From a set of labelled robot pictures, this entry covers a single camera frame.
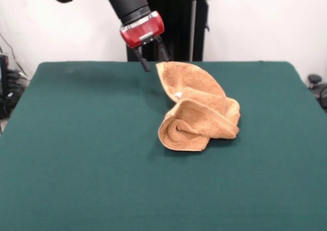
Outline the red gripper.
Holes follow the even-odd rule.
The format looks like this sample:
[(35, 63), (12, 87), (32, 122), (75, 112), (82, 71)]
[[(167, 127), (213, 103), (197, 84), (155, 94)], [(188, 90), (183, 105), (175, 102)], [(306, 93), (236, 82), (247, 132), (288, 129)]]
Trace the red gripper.
[(142, 56), (140, 51), (140, 45), (146, 42), (148, 39), (154, 39), (158, 45), (158, 50), (161, 54), (162, 60), (165, 62), (170, 61), (168, 51), (163, 43), (160, 34), (165, 30), (164, 22), (159, 13), (150, 13), (149, 15), (120, 28), (120, 34), (125, 43), (131, 49), (134, 49), (134, 53), (140, 61), (145, 72), (149, 72), (150, 65), (148, 61)]

